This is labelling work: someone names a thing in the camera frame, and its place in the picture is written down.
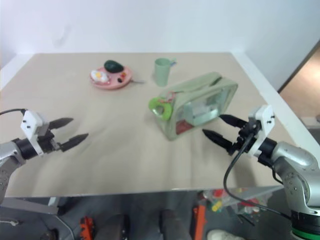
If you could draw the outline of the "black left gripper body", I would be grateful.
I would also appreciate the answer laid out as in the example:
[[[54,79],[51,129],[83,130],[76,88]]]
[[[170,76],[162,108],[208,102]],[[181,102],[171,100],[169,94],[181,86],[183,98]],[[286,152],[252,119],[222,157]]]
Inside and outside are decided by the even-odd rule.
[[[37,142],[44,154],[49,154],[61,149],[60,143],[55,141],[55,135],[51,132],[51,130],[55,128],[56,126],[53,123],[50,123],[45,134],[37,137]]]

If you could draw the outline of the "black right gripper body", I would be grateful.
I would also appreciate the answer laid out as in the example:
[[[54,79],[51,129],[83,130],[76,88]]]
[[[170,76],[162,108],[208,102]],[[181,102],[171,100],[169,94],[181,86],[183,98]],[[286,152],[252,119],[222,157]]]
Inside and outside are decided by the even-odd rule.
[[[249,122],[241,120],[238,122],[237,127],[240,128],[238,132],[238,137],[236,142],[233,144],[236,151],[240,151],[240,149],[245,145],[245,142],[249,140],[246,145],[244,152],[248,153],[256,141],[256,135],[260,130],[260,123],[258,120],[250,119]]]

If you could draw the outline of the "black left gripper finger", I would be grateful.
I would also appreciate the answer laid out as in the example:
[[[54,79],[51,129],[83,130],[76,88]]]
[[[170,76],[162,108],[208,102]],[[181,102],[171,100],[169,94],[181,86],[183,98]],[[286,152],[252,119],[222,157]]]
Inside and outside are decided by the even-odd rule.
[[[89,135],[88,133],[76,135],[76,136],[70,138],[67,142],[60,143],[59,144],[59,149],[62,152],[66,152],[66,151],[76,147],[81,142],[83,142],[88,137],[88,135]]]
[[[66,126],[67,124],[69,124],[73,120],[74,119],[71,118],[71,117],[62,117],[62,118],[50,121],[49,125],[48,125],[48,128],[50,130],[59,129],[59,128],[62,128],[64,126]]]

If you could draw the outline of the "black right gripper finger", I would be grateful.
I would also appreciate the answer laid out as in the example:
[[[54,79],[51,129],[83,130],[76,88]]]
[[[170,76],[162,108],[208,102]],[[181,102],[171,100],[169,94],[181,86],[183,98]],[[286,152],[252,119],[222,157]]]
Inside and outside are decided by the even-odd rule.
[[[230,114],[221,114],[219,116],[225,123],[236,128],[243,128],[248,122]]]
[[[208,129],[202,129],[202,132],[210,141],[225,149],[230,156],[232,156],[236,151],[234,149],[234,144],[225,139],[221,134]]]

